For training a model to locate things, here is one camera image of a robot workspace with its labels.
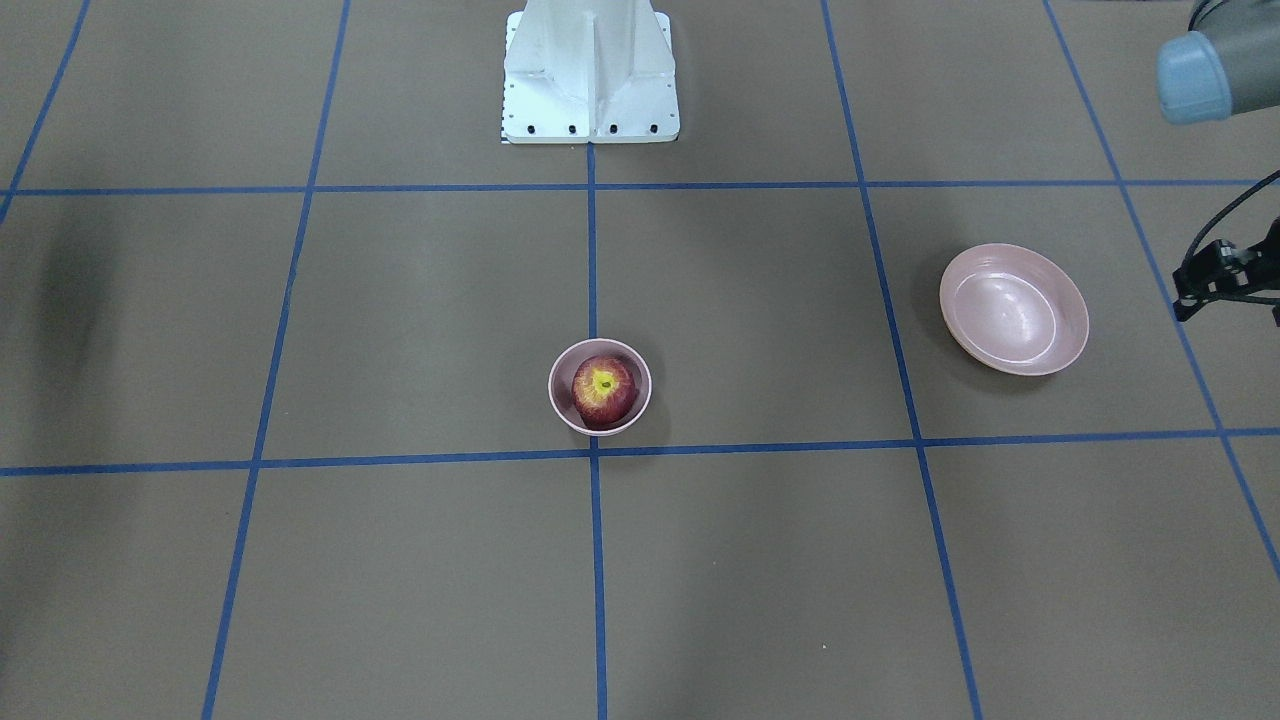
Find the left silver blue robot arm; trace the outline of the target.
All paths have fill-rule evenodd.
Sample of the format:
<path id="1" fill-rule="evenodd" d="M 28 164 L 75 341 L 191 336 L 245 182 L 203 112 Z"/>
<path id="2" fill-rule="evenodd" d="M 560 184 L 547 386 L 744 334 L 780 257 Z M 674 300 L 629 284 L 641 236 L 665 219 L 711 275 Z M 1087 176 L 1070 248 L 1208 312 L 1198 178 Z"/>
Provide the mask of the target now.
<path id="1" fill-rule="evenodd" d="M 1157 54 L 1166 122 L 1189 126 L 1279 104 L 1279 3 L 1197 1 L 1187 32 Z"/>

